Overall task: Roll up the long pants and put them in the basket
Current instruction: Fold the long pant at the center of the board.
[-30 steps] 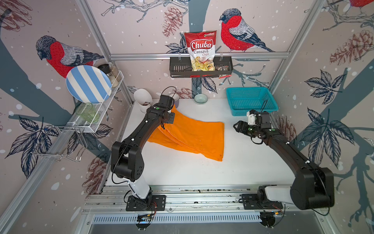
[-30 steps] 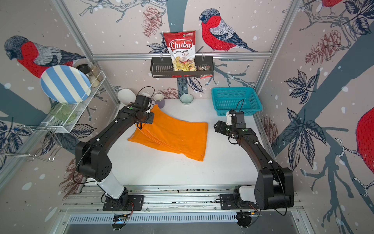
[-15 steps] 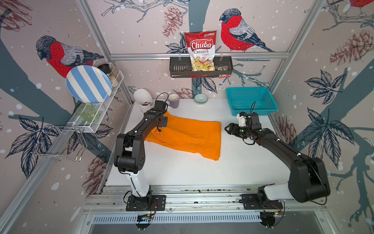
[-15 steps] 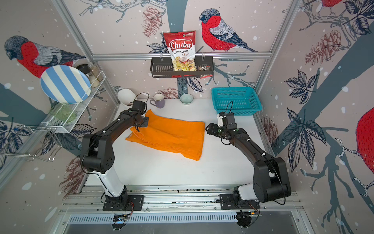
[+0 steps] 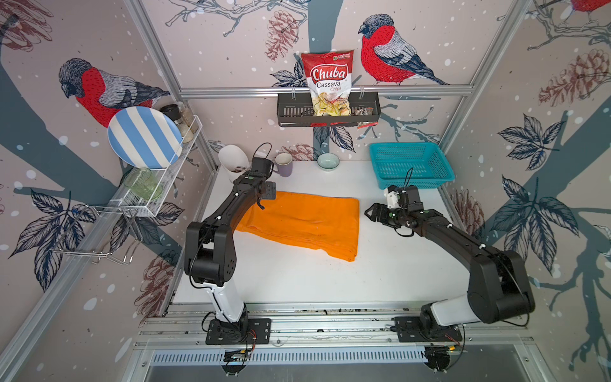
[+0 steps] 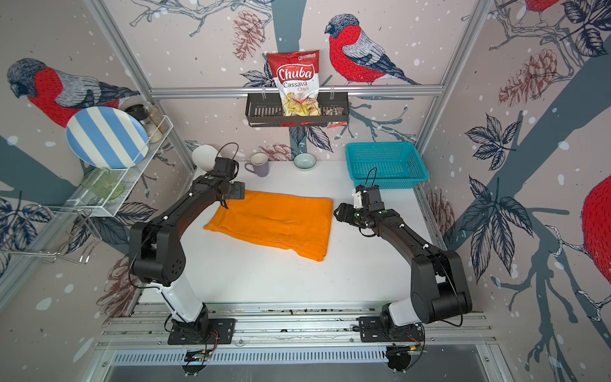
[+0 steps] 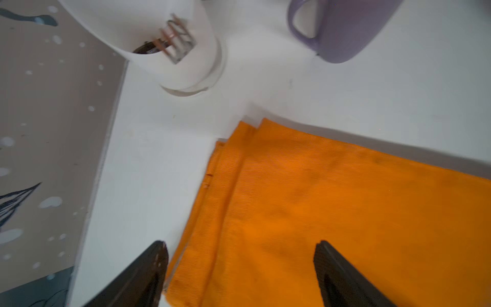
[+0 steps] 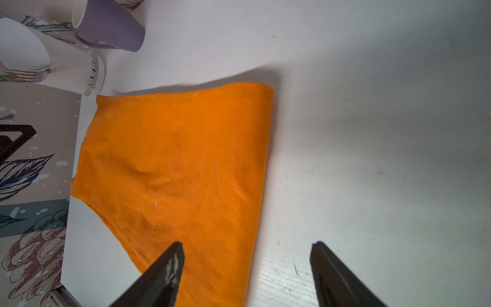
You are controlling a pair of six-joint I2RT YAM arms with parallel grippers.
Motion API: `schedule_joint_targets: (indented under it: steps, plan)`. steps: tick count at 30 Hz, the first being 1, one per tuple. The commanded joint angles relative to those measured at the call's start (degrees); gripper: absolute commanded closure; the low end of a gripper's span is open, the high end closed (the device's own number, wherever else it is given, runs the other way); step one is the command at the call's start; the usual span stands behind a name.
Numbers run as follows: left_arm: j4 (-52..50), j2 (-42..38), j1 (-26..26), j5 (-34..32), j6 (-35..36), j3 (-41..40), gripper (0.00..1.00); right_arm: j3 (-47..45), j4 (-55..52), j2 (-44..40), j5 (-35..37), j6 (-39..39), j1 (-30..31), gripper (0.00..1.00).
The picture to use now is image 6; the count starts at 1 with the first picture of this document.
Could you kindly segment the orange long pants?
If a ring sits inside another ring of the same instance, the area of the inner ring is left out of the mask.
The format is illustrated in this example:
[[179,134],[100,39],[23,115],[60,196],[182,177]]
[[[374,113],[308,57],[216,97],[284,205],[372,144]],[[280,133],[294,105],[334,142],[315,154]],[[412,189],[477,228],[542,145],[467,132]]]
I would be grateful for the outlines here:
[[328,198],[248,190],[245,199],[219,208],[204,229],[321,262],[329,247],[333,206]]

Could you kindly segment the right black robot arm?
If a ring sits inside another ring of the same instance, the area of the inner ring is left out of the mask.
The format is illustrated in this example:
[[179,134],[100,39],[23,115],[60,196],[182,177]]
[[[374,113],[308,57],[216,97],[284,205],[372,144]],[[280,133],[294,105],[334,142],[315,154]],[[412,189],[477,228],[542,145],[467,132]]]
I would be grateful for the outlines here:
[[465,269],[455,251],[444,251],[411,229],[393,209],[370,211],[342,203],[334,210],[341,223],[370,229],[388,242],[409,263],[409,297],[383,308],[380,320],[386,331],[446,322],[473,310]]

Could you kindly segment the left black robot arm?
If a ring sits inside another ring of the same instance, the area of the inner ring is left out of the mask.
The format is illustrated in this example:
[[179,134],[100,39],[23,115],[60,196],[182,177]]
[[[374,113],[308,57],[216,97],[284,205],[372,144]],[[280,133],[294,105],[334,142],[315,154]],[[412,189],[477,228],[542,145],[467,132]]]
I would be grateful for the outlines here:
[[130,229],[129,271],[162,296],[180,329],[207,337],[208,310],[195,295],[185,275],[186,255],[181,237],[200,214],[219,202],[245,198],[237,173],[207,173],[193,181],[190,189],[161,216]]

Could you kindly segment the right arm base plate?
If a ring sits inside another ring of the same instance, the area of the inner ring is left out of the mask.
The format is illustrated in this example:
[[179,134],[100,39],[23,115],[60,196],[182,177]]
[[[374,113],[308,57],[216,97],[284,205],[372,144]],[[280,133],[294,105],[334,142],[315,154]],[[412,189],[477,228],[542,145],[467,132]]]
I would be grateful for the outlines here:
[[424,330],[420,324],[396,326],[385,315],[359,317],[352,330],[358,332],[362,342],[414,342],[420,344],[425,340]]

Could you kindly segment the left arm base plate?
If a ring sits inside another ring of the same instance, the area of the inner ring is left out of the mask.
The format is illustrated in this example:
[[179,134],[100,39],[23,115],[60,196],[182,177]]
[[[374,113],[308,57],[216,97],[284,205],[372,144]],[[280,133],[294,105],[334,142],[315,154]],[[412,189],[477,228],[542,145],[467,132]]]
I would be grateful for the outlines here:
[[202,325],[172,321],[167,343],[169,345],[229,345],[235,330],[233,318],[207,319]]

